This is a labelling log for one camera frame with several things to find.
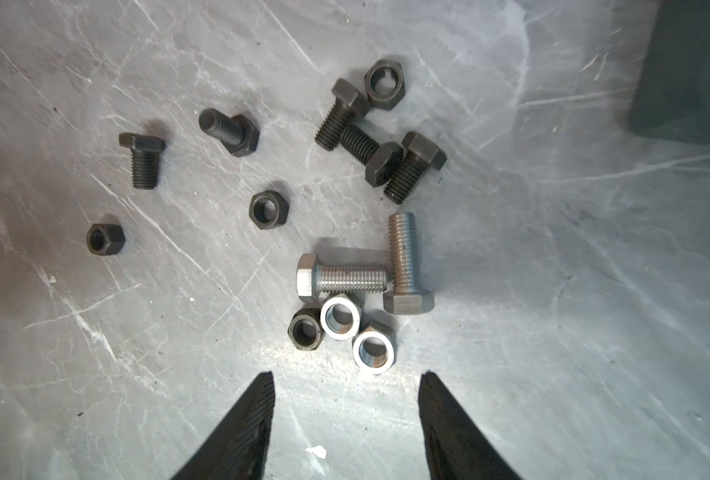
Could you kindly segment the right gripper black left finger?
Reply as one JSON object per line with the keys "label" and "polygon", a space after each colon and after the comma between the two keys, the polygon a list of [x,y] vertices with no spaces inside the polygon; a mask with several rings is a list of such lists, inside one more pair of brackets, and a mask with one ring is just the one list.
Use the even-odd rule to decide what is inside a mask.
{"label": "right gripper black left finger", "polygon": [[262,479],[275,402],[273,374],[262,372],[174,477]]}

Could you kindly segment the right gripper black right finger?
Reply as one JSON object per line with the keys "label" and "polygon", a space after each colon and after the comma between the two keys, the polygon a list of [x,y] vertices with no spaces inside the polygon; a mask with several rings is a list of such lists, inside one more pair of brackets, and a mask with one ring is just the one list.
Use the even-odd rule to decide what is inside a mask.
{"label": "right gripper black right finger", "polygon": [[519,477],[432,371],[421,377],[418,405],[433,479]]}

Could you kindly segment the black nut bottom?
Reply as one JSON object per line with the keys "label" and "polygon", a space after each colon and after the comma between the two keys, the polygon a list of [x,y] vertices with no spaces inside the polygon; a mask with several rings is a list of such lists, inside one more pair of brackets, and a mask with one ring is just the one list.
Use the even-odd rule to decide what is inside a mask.
{"label": "black nut bottom", "polygon": [[313,351],[320,346],[325,337],[320,315],[317,307],[304,307],[293,315],[287,333],[296,349]]}

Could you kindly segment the black nut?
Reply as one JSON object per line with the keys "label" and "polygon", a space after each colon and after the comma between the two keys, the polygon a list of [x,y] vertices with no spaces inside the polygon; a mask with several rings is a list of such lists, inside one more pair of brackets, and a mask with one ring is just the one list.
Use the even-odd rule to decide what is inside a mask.
{"label": "black nut", "polygon": [[378,60],[365,75],[367,96],[373,107],[394,109],[406,94],[402,65],[394,60]]}
{"label": "black nut", "polygon": [[290,212],[289,202],[277,191],[266,190],[255,194],[249,205],[249,216],[263,230],[286,224]]}
{"label": "black nut", "polygon": [[313,351],[320,346],[325,337],[320,315],[317,307],[304,307],[293,315],[287,333],[296,349]]}
{"label": "black nut", "polygon": [[87,233],[87,246],[98,256],[117,255],[126,242],[124,230],[119,224],[93,224]]}

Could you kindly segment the black nut top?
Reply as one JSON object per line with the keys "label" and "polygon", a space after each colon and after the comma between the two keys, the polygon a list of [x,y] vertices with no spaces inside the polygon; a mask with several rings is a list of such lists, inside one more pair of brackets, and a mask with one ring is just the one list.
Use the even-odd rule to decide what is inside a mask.
{"label": "black nut top", "polygon": [[402,65],[394,60],[378,60],[365,75],[367,96],[373,107],[394,109],[406,94]]}

